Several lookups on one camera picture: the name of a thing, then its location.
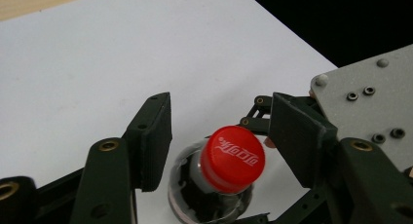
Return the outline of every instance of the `plastic bottle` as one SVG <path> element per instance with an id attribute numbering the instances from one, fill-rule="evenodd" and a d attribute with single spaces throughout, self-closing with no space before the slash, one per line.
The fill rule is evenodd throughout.
<path id="1" fill-rule="evenodd" d="M 182 223 L 232 223 L 248 207 L 264 165 L 252 132 L 224 127 L 178 156 L 170 173 L 170 207 Z"/>

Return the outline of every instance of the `red bottle cap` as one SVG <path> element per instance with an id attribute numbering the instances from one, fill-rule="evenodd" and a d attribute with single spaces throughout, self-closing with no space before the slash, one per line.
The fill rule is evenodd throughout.
<path id="1" fill-rule="evenodd" d="M 217 191 L 239 193 L 253 183 L 265 165 L 265 154 L 255 135 L 237 126 L 216 131 L 201 154 L 201 170 Z"/>

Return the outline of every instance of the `metal plate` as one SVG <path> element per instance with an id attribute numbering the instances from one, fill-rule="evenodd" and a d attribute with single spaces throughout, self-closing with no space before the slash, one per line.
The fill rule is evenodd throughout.
<path id="1" fill-rule="evenodd" d="M 373 141 L 400 170 L 413 165 L 413 45 L 318 75 L 311 89 L 337 137 Z M 366 87 L 374 94 L 364 92 Z M 357 98 L 348 98 L 355 93 Z M 392 136 L 403 129 L 405 136 Z"/>

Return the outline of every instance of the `bottle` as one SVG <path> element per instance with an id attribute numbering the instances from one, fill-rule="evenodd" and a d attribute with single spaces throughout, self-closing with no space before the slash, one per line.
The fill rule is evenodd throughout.
<path id="1" fill-rule="evenodd" d="M 169 180 L 169 204 L 182 223 L 232 223 L 247 209 L 265 165 L 261 143 L 237 126 L 186 148 Z"/>

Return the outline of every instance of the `white table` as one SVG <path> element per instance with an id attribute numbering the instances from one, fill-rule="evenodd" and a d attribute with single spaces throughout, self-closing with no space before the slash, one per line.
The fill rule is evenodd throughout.
<path id="1" fill-rule="evenodd" d="M 167 200 L 176 155 L 237 124 L 253 99 L 307 95 L 334 65 L 254 0 L 78 0 L 0 22 L 0 178 L 37 187 L 121 136 L 144 100 L 170 92 L 173 141 L 162 183 L 137 191 L 139 223 L 177 223 Z M 272 219 L 305 190 L 277 150 L 244 216 Z"/>

